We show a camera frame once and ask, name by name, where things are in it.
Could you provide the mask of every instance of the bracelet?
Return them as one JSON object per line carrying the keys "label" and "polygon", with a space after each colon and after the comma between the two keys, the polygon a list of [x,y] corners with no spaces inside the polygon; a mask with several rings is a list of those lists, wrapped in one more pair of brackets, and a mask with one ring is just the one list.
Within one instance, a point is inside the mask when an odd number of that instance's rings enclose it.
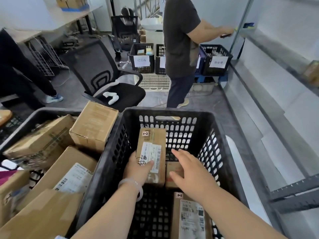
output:
{"label": "bracelet", "polygon": [[139,190],[139,196],[138,196],[136,202],[140,201],[140,200],[142,199],[142,197],[143,197],[143,188],[142,188],[135,180],[133,180],[133,179],[131,179],[131,178],[122,179],[122,180],[119,182],[118,188],[119,188],[122,184],[124,184],[124,183],[126,183],[126,182],[130,182],[130,183],[134,184],[135,187]]}

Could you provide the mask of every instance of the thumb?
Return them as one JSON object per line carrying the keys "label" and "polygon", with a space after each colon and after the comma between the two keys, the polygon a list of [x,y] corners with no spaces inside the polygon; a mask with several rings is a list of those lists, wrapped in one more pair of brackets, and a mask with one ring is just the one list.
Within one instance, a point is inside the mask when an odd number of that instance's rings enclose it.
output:
{"label": "thumb", "polygon": [[150,170],[153,168],[153,166],[154,166],[154,161],[153,160],[149,161],[147,164],[144,165],[145,169],[148,172],[150,172]]}
{"label": "thumb", "polygon": [[169,173],[170,177],[172,178],[172,180],[174,181],[174,183],[181,189],[183,190],[183,185],[184,185],[184,179],[179,176],[177,173],[171,171]]}

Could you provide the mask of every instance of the table leg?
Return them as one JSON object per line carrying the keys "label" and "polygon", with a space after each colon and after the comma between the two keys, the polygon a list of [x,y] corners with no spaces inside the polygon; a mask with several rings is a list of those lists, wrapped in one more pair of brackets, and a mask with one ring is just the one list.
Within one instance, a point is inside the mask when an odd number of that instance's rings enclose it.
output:
{"label": "table leg", "polygon": [[85,20],[86,20],[87,28],[89,29],[89,34],[93,35],[93,29],[91,26],[91,21],[90,21],[89,15],[85,16]]}
{"label": "table leg", "polygon": [[80,20],[77,20],[77,25],[78,25],[78,29],[79,29],[80,34],[83,34],[83,29],[82,29],[82,25],[80,23]]}

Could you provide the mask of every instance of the dark gray t-shirt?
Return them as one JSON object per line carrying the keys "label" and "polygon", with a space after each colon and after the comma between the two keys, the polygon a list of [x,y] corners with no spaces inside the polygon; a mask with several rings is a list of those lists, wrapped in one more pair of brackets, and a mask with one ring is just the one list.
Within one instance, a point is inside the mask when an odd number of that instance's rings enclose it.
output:
{"label": "dark gray t-shirt", "polygon": [[199,45],[187,33],[192,32],[201,20],[191,0],[166,0],[163,32],[166,56],[166,74],[181,78],[195,74]]}

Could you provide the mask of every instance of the hand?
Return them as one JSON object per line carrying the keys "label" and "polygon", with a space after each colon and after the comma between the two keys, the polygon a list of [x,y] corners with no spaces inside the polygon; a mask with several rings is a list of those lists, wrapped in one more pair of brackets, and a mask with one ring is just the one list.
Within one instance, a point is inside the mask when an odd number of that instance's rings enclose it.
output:
{"label": "hand", "polygon": [[234,33],[234,31],[235,31],[235,29],[234,28],[232,28],[232,27],[222,27],[222,35],[221,36],[223,36],[223,35],[227,35],[227,34],[231,34],[231,35],[233,35],[233,33]]}
{"label": "hand", "polygon": [[189,152],[172,149],[172,153],[184,169],[184,178],[175,172],[170,172],[169,175],[184,193],[203,205],[208,191],[219,189],[215,178],[205,169],[200,160]]}
{"label": "hand", "polygon": [[139,185],[143,186],[147,179],[147,175],[154,165],[154,161],[149,161],[144,166],[138,164],[136,160],[136,151],[133,152],[129,158],[129,162],[127,163],[124,170],[124,178],[131,178],[135,180]]}

